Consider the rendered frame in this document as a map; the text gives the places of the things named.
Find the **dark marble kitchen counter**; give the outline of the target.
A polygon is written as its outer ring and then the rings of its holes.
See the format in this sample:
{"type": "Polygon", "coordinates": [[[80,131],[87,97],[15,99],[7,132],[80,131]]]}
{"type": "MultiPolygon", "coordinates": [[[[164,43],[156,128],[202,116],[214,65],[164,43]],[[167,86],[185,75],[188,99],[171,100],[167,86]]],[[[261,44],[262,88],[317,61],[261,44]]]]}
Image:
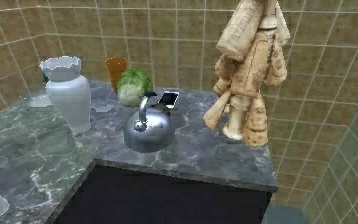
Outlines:
{"type": "Polygon", "coordinates": [[[73,135],[48,106],[24,101],[0,112],[0,224],[261,224],[277,181],[268,147],[209,130],[209,92],[179,93],[174,141],[151,153],[129,149],[133,109],[94,82],[92,127],[73,135]],[[111,104],[107,113],[93,106],[111,104]]]}

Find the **black smartphone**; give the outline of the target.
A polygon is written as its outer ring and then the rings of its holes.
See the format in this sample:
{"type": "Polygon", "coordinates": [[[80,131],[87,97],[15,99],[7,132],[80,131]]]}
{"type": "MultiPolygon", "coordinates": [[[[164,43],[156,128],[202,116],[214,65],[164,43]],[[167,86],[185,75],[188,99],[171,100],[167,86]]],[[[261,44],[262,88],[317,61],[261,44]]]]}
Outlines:
{"type": "Polygon", "coordinates": [[[179,93],[175,91],[164,91],[162,96],[158,100],[159,103],[167,106],[169,109],[173,109],[179,98],[179,93]]]}

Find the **silver metal kettle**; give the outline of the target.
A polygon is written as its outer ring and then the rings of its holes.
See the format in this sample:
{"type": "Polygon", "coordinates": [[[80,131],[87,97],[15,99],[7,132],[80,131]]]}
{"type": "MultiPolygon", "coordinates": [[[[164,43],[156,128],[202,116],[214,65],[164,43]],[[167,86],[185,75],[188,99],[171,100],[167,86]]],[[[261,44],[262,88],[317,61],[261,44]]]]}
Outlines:
{"type": "Polygon", "coordinates": [[[140,101],[139,109],[125,124],[124,142],[133,151],[157,152],[174,140],[170,109],[163,103],[148,105],[149,99],[156,95],[156,92],[147,92],[140,101]]]}

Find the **green lettuce head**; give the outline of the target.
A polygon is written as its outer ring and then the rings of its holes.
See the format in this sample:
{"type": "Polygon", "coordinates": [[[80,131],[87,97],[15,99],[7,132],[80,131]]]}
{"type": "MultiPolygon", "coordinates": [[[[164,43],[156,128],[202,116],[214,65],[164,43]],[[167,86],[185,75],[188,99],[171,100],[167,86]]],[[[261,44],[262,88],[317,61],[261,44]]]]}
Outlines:
{"type": "Polygon", "coordinates": [[[118,100],[125,106],[138,106],[142,97],[152,90],[152,80],[142,69],[127,69],[117,82],[118,100]]]}

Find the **orange glass cup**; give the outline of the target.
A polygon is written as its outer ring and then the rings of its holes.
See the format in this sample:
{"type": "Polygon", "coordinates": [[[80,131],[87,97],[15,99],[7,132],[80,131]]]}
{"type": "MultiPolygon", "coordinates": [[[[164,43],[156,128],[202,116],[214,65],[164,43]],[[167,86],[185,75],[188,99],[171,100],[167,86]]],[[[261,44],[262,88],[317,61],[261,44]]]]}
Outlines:
{"type": "Polygon", "coordinates": [[[124,57],[112,57],[105,61],[105,65],[109,73],[113,91],[117,92],[117,83],[121,77],[121,74],[127,70],[127,60],[124,57]]]}

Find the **small clear glass dish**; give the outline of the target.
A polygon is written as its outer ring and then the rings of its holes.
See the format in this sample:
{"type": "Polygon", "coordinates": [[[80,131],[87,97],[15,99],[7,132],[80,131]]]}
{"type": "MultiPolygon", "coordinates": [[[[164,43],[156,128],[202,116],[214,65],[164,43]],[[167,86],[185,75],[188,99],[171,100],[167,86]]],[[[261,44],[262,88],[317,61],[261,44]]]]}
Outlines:
{"type": "Polygon", "coordinates": [[[111,111],[113,108],[114,108],[114,106],[111,104],[93,106],[93,109],[97,113],[107,113],[107,112],[111,111]]]}

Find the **beige cork figure statue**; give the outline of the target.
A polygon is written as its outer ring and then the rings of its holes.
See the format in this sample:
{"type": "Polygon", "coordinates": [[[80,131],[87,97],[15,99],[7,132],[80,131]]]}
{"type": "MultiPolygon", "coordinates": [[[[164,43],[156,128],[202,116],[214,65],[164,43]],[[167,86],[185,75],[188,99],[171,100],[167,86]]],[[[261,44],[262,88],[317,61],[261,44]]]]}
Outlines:
{"type": "Polygon", "coordinates": [[[218,100],[203,116],[210,129],[227,122],[222,133],[248,146],[268,142],[267,112],[261,86],[277,86],[287,78],[283,46],[290,32],[278,0],[240,0],[216,45],[214,66],[218,100]]]}

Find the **white scalloped vase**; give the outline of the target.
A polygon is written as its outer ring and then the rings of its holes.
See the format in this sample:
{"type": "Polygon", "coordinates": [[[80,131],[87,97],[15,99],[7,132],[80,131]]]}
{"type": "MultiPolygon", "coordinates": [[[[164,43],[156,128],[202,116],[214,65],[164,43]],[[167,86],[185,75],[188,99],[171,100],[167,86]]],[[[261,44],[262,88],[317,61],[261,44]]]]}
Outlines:
{"type": "Polygon", "coordinates": [[[61,56],[42,61],[39,67],[48,78],[46,93],[73,134],[91,128],[91,90],[81,74],[82,61],[76,56],[61,56]]]}

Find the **clear glass bowl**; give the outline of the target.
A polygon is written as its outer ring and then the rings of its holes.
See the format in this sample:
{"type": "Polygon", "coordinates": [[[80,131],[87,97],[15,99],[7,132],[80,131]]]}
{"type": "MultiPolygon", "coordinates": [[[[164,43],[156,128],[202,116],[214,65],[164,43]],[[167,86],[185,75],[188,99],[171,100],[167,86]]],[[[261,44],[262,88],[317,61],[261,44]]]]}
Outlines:
{"type": "Polygon", "coordinates": [[[52,105],[44,87],[29,88],[19,94],[28,106],[34,108],[48,107],[52,105]]]}

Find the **grey bin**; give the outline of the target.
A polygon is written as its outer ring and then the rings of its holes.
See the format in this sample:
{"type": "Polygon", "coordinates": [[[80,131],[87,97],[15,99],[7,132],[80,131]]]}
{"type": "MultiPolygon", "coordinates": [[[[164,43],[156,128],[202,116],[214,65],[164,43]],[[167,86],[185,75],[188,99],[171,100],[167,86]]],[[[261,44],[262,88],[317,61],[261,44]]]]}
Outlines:
{"type": "Polygon", "coordinates": [[[299,208],[270,204],[261,224],[309,224],[299,208]]]}

